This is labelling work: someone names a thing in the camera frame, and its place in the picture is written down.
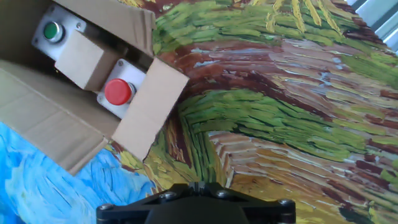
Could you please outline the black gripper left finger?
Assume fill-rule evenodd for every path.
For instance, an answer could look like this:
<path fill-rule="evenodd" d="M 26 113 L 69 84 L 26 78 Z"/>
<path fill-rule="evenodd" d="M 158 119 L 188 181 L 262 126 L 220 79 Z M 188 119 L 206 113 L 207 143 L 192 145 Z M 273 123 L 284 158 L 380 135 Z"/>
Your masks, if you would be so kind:
<path fill-rule="evenodd" d="M 197 182 L 173 184 L 171 188 L 129 205 L 106 203 L 96 209 L 97 224 L 111 223 L 155 223 L 167 221 L 181 208 L 177 201 L 192 196 L 198 187 Z"/>

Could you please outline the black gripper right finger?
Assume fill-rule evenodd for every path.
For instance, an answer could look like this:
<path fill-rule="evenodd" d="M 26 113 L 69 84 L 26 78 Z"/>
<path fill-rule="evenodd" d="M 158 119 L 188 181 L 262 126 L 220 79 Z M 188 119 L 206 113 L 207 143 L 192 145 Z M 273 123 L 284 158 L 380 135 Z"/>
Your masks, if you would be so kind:
<path fill-rule="evenodd" d="M 221 186 L 217 182 L 197 183 L 203 200 L 199 209 L 215 223 L 295 223 L 295 202 L 266 201 Z"/>

